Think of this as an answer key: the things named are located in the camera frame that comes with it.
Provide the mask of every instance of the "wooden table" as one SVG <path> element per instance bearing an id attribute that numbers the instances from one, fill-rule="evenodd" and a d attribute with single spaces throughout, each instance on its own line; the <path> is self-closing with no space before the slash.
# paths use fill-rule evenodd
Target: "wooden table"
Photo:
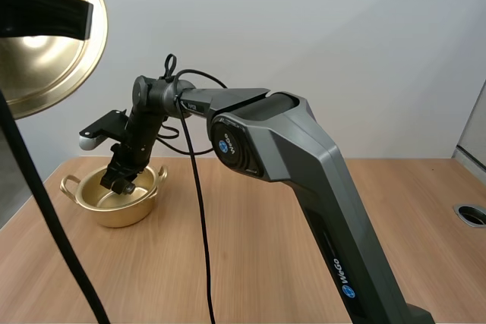
<path id="1" fill-rule="evenodd" d="M 208 322 L 204 252 L 188 159 L 169 168 L 156 209 L 128 228 L 96 225 L 58 189 L 107 158 L 83 157 L 46 181 L 62 224 L 113 322 Z M 349 322 L 292 191 L 198 161 L 217 322 Z M 486 322 L 486 229 L 457 203 L 486 188 L 453 160 L 350 160 L 399 285 L 437 322 Z M 0 322 L 94 322 L 33 200 L 0 231 Z"/>

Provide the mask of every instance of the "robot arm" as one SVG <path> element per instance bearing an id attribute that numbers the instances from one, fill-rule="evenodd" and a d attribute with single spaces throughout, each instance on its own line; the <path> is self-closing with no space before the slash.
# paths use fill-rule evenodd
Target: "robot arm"
<path id="1" fill-rule="evenodd" d="M 101 183 L 129 192 L 124 189 L 148 163 L 162 121 L 179 117 L 178 96 L 184 113 L 207 119 L 208 136 L 224 165 L 294 190 L 352 322 L 433 323 L 429 312 L 405 302 L 346 163 L 307 101 L 267 94 L 265 89 L 198 90 L 182 80 L 175 85 L 137 78 L 130 118 L 123 115 L 118 132 L 117 123 L 111 124 L 111 137 L 118 133 L 120 144 Z M 108 122 L 105 130 L 110 130 Z"/>

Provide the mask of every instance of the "black cable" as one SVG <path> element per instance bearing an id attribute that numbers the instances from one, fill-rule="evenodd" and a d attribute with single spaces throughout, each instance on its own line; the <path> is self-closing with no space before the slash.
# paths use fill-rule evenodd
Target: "black cable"
<path id="1" fill-rule="evenodd" d="M 46 221 L 47 228 L 51 232 L 54 242 L 57 244 L 62 257 L 64 258 L 69 270 L 76 279 L 81 291 L 83 292 L 91 310 L 96 317 L 96 320 L 102 324 L 109 324 L 106 311 L 101 304 L 96 291 L 91 284 L 83 266 L 76 257 L 76 253 L 71 246 L 71 243 L 62 228 L 61 222 L 55 213 L 54 206 L 52 206 L 49 195 L 44 188 L 43 182 L 37 173 L 36 166 L 30 158 L 29 152 L 24 144 L 21 133 L 11 115 L 7 102 L 0 91 L 0 126 L 4 131 L 5 139 L 10 146 L 12 154 L 17 161 L 18 167 L 24 175 L 24 179 L 30 188 L 33 198 L 37 202 L 40 212 L 43 214 Z"/>
<path id="2" fill-rule="evenodd" d="M 204 243 L 204 259 L 206 261 L 206 296 L 207 296 L 207 307 L 210 312 L 211 323 L 215 324 L 213 312 L 213 300 L 211 298 L 211 267 L 210 267 L 210 248 L 207 243 L 207 232 L 206 232 L 206 216 L 204 214 L 204 202 L 203 193 L 200 188 L 199 174 L 197 173 L 196 156 L 194 149 L 192 148 L 191 136 L 189 136 L 188 125 L 185 122 L 184 113 L 181 108 L 181 95 L 178 96 L 176 100 L 177 110 L 181 117 L 182 129 L 184 130 L 185 139 L 188 142 L 189 154 L 191 156 L 192 171 L 194 173 L 194 182 L 196 183 L 197 200 L 199 201 L 199 214 L 200 214 L 200 226 L 203 231 L 203 243 Z"/>
<path id="3" fill-rule="evenodd" d="M 170 135 L 170 136 L 164 136 L 162 134 L 157 134 L 158 138 L 163 138 L 165 140 L 174 140 L 175 138 L 179 137 L 179 129 L 174 128 L 174 127 L 170 127 L 168 125 L 164 125 L 163 123 L 162 123 L 162 128 L 164 128 L 166 131 L 174 132 L 175 134 Z"/>
<path id="4" fill-rule="evenodd" d="M 161 78 L 168 78 L 168 77 L 172 77 L 172 73 L 174 72 L 175 70 L 175 65 L 177 64 L 177 58 L 171 53 L 170 55 L 167 56 L 166 58 L 166 63 L 165 63 L 165 67 L 166 67 L 166 73 L 164 74 L 163 77 Z M 172 79 L 172 81 L 170 82 L 173 82 L 174 83 L 174 88 L 177 90 L 177 83 L 179 82 L 179 78 L 184 75 L 184 74 L 196 74 L 196 75 L 200 75 L 200 76 L 203 76 L 207 79 L 210 79 L 212 81 L 214 81 L 215 83 L 217 83 L 218 85 L 220 85 L 223 89 L 228 89 L 228 87 L 222 82 L 222 81 L 219 81 L 218 79 L 216 79 L 213 75 L 209 75 L 203 71 L 199 71 L 199 70 L 193 70 L 193 69 L 190 69 L 190 68 L 187 68 L 185 70 L 181 70 L 179 71 Z M 172 128 L 172 127 L 165 127 L 164 125 L 162 125 L 163 128 L 165 129 L 169 129 L 169 128 Z M 163 144 L 164 146 L 166 146 L 167 148 L 170 148 L 172 151 L 175 151 L 177 153 L 180 153 L 184 156 L 190 156 L 191 154 L 187 151 L 182 151 L 180 149 L 177 149 L 175 148 L 174 146 L 172 146 L 171 144 L 167 143 L 166 141 L 163 140 L 163 138 L 165 139 L 174 139 L 176 137 L 173 137 L 173 136 L 170 136 L 170 138 L 168 137 L 164 137 L 164 136 L 161 136 L 160 134 L 157 135 L 157 140 Z M 209 152 L 212 152 L 213 149 L 210 148 L 210 149 L 206 149 L 205 151 L 201 151 L 201 152 L 195 152 L 194 155 L 195 156 L 201 156 L 201 155 L 205 155 L 206 153 L 209 153 Z"/>
<path id="5" fill-rule="evenodd" d="M 193 69 L 187 68 L 187 69 L 181 70 L 177 74 L 175 74 L 173 83 L 175 84 L 174 88 L 176 90 L 177 90 L 177 83 L 179 82 L 179 78 L 184 74 L 196 74 L 196 75 L 204 76 L 205 78 L 210 79 L 210 80 L 214 81 L 215 83 L 217 83 L 218 85 L 220 85 L 223 89 L 228 89 L 228 87 L 224 83 L 222 83 L 221 81 L 216 79 L 214 76 L 206 74 L 203 71 L 193 70 Z"/>
<path id="6" fill-rule="evenodd" d="M 187 151 L 182 151 L 180 149 L 177 149 L 175 148 L 174 146 L 171 146 L 170 144 L 168 144 L 166 141 L 164 141 L 162 138 L 156 138 L 161 144 L 163 144 L 164 146 L 166 146 L 167 148 L 170 148 L 172 151 L 174 152 L 177 152 L 177 153 L 180 153 L 184 156 L 190 156 L 191 153 L 190 152 L 187 152 Z M 195 152 L 194 155 L 195 156 L 201 156 L 201 155 L 205 155 L 206 153 L 209 153 L 209 152 L 212 152 L 213 149 L 212 148 L 209 148 L 209 149 L 206 149 L 205 151 L 201 151 L 201 152 Z"/>

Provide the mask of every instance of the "brass pot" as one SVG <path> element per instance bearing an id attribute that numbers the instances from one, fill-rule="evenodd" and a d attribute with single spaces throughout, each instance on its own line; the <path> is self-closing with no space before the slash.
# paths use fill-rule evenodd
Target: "brass pot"
<path id="1" fill-rule="evenodd" d="M 98 224 L 110 228 L 126 227 L 145 218 L 153 209 L 159 184 L 167 178 L 167 168 L 162 166 L 159 173 L 147 166 L 135 178 L 135 190 L 131 194 L 118 195 L 99 184 L 106 167 L 98 168 L 80 180 L 68 175 L 61 180 L 61 191 L 76 204 L 90 210 Z M 77 184 L 71 192 L 66 183 Z"/>

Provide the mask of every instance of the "pot handle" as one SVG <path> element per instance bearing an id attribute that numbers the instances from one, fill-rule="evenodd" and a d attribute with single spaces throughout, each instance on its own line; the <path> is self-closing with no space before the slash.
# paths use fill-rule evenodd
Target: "pot handle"
<path id="1" fill-rule="evenodd" d="M 77 203 L 76 197 L 74 196 L 74 194 L 72 192 L 70 192 L 68 190 L 68 188 L 66 187 L 66 182 L 68 182 L 68 180 L 73 181 L 76 184 L 79 184 L 81 182 L 81 180 L 79 178 L 77 178 L 76 176 L 73 176 L 73 175 L 64 176 L 61 180 L 61 186 L 59 186 L 59 189 L 64 193 L 65 196 L 67 196 L 69 199 L 71 199 L 75 203 Z"/>
<path id="2" fill-rule="evenodd" d="M 154 197 L 159 190 L 159 185 L 167 179 L 167 167 L 161 166 L 159 170 L 159 176 L 157 177 L 157 184 L 153 192 L 148 196 L 149 198 Z"/>
<path id="3" fill-rule="evenodd" d="M 164 165 L 160 166 L 159 177 L 157 178 L 157 186 L 167 179 L 167 167 Z"/>

